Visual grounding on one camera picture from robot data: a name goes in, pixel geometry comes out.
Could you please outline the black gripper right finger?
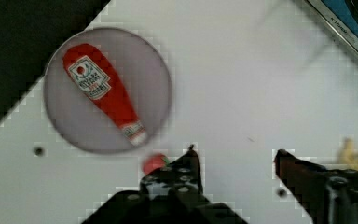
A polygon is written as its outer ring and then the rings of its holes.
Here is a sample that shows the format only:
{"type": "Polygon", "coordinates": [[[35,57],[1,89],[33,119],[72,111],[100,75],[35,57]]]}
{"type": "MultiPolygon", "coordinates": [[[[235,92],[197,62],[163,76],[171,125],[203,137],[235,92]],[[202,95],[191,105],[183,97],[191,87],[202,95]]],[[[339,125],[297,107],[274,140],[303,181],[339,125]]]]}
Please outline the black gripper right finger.
{"type": "Polygon", "coordinates": [[[358,224],[358,171],[327,169],[284,149],[277,151],[274,164],[313,224],[358,224]]]}

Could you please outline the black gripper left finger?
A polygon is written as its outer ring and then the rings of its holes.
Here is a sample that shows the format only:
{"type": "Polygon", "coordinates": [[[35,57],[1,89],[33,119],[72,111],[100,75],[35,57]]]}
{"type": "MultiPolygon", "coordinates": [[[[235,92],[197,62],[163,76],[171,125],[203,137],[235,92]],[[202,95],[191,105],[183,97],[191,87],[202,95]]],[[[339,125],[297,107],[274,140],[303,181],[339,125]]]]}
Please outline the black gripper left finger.
{"type": "Polygon", "coordinates": [[[190,186],[202,193],[200,162],[194,147],[191,144],[181,157],[145,175],[140,181],[140,191],[151,201],[167,197],[175,187],[190,186]]]}

